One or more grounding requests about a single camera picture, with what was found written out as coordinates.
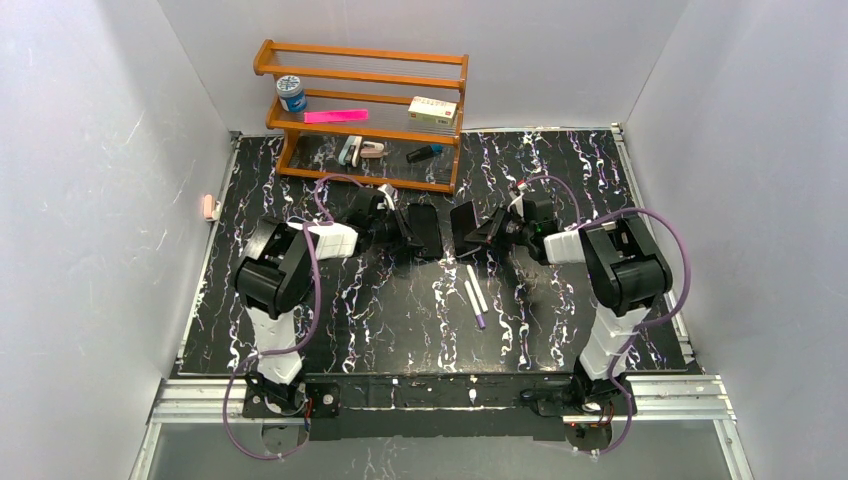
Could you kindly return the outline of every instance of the white wall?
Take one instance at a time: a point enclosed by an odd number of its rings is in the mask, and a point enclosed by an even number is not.
[[[127,478],[228,151],[155,0],[0,3],[0,476]]]
[[[697,0],[627,122],[694,262],[684,313],[757,478],[844,478],[848,4]]]
[[[230,130],[265,132],[266,38],[470,55],[466,128],[627,118],[688,0],[159,0]]]

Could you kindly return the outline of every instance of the white box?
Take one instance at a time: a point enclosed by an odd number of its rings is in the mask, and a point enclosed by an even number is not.
[[[455,103],[432,98],[413,97],[412,103],[409,105],[409,118],[421,122],[452,127],[455,114]]]

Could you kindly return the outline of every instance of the orange wooden rack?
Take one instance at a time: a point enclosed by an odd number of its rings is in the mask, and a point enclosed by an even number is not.
[[[459,67],[459,78],[428,78],[387,73],[368,73],[288,66],[281,64],[279,61],[280,55],[278,54],[282,53],[332,55],[341,57],[382,59],[387,61],[399,60],[403,62],[455,65]],[[454,147],[454,160],[450,176],[450,184],[445,185],[399,178],[352,175],[361,183],[371,185],[389,183],[398,188],[410,188],[448,194],[453,194],[456,190],[456,177],[459,171],[460,132],[462,131],[462,116],[465,107],[465,81],[468,73],[468,55],[450,56],[427,53],[390,52],[385,50],[368,50],[361,48],[322,47],[316,45],[275,43],[271,40],[265,40],[262,47],[259,49],[259,52],[256,54],[256,58],[253,60],[253,71],[257,75],[273,75],[275,79],[283,75],[297,75],[299,77],[327,78],[334,80],[349,80],[458,91],[459,101],[457,102],[456,118],[453,127],[436,127],[433,124],[406,121],[406,110],[412,102],[412,97],[314,89],[305,90],[307,99],[321,99],[324,101],[324,105],[332,106],[334,101],[339,101],[340,105],[345,108],[367,108],[367,106],[357,106],[359,102],[366,104],[383,104],[388,107],[381,107],[379,112],[376,112],[376,118],[374,113],[371,113],[367,121],[357,122],[356,124],[306,124],[303,123],[302,113],[293,114],[283,110],[279,98],[275,95],[271,108],[268,110],[268,115],[265,118],[265,125],[269,129],[281,129],[284,132],[283,150],[280,153],[280,158],[277,160],[277,173],[280,175],[317,179],[330,174],[330,172],[292,168],[289,166],[295,146],[297,145],[297,140],[300,138],[302,132],[360,135],[369,138],[405,140],[428,144],[450,145]],[[392,129],[394,126],[403,129]]]

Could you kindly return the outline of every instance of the marker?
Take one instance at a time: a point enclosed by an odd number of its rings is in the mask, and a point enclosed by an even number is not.
[[[486,329],[486,322],[483,321],[483,314],[480,313],[480,306],[477,305],[477,295],[474,295],[474,289],[471,288],[471,282],[465,281],[465,292],[468,293],[468,299],[471,300],[471,308],[474,309],[474,316],[477,317],[477,326],[480,330]]]
[[[480,300],[480,309],[483,310],[483,313],[486,313],[489,311],[489,306],[486,305],[486,299],[483,298],[483,290],[480,290],[480,284],[477,283],[477,274],[474,273],[471,265],[466,266],[468,267],[468,276],[471,277],[471,285],[474,286],[474,293],[477,294],[477,299]]]

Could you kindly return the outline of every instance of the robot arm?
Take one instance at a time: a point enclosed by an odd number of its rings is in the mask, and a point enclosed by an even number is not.
[[[435,236],[437,244],[432,239],[423,241],[424,236],[416,233],[421,231],[419,227],[413,228],[406,215],[394,208],[393,192],[390,185],[360,188],[336,222],[310,226],[316,260],[350,258],[377,243],[386,245],[393,254],[409,252],[422,259],[441,258],[441,237]],[[410,205],[415,212],[427,210],[425,207]],[[438,229],[438,224],[424,222],[420,228]],[[253,324],[259,352],[296,344],[293,310],[313,287],[311,268],[302,224],[273,217],[259,220],[233,272],[233,284]],[[257,374],[248,375],[248,383],[281,408],[292,409],[300,370],[298,352],[260,357]]]
[[[618,360],[618,351],[633,329],[671,289],[672,275],[659,247],[638,215],[614,222],[589,224],[561,231],[550,198],[527,191],[524,183],[512,190],[512,201],[477,227],[470,202],[451,212],[458,257],[479,248],[527,247],[542,265],[586,263],[598,299],[589,343],[574,367],[566,392],[556,392],[560,403],[579,407],[589,402],[605,404],[618,389],[607,372]],[[613,376],[623,381],[624,362],[616,363]]]

